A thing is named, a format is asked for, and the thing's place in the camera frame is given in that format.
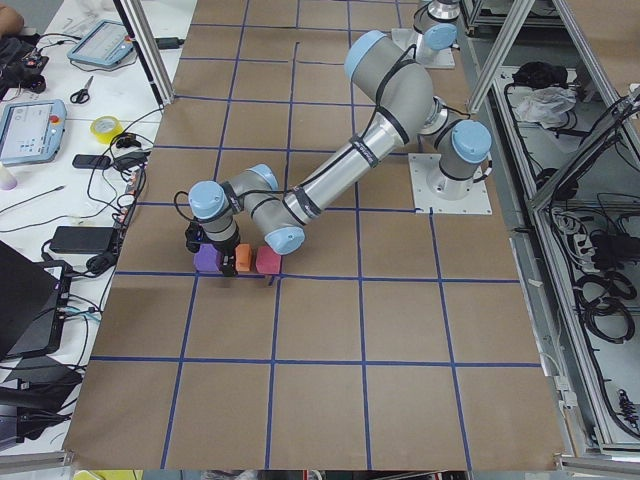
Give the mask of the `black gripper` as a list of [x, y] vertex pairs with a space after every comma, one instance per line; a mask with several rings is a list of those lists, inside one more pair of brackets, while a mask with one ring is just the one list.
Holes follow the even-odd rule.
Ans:
[[220, 270], [225, 277], [237, 275], [236, 247], [240, 244], [240, 233], [235, 222], [230, 224], [228, 232], [222, 241], [213, 241], [199, 223], [189, 223], [185, 231], [186, 248], [195, 255], [197, 270]]

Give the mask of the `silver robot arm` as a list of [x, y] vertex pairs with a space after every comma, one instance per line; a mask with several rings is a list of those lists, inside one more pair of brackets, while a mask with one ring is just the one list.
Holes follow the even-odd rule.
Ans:
[[413, 28], [426, 48], [440, 51], [454, 44], [459, 15], [458, 0], [422, 1], [413, 15]]
[[478, 121], [447, 113], [434, 94], [430, 75], [408, 50], [372, 30], [352, 45], [344, 69], [374, 103], [364, 130], [288, 190], [279, 189], [265, 164], [222, 183], [207, 180], [193, 185], [188, 192], [192, 217], [185, 231], [190, 252], [211, 245], [219, 254], [219, 271], [235, 276], [241, 235], [234, 217], [241, 212], [248, 213], [276, 254], [294, 252], [305, 240], [307, 224], [386, 156], [418, 136], [429, 138], [441, 153], [431, 188], [436, 195], [452, 200], [458, 196], [456, 188], [473, 183], [492, 146], [491, 134]]

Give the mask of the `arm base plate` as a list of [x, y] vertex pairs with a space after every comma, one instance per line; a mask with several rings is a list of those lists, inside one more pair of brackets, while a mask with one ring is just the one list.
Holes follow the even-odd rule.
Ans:
[[408, 164], [414, 209], [423, 214], [491, 215], [486, 182], [477, 168], [467, 180], [453, 180], [440, 170], [440, 154], [410, 153]]
[[415, 59], [428, 69], [453, 69], [455, 60], [452, 45], [457, 37], [454, 26], [439, 25], [429, 28], [425, 33], [412, 29], [394, 28], [391, 30], [393, 42], [406, 50], [416, 45]]

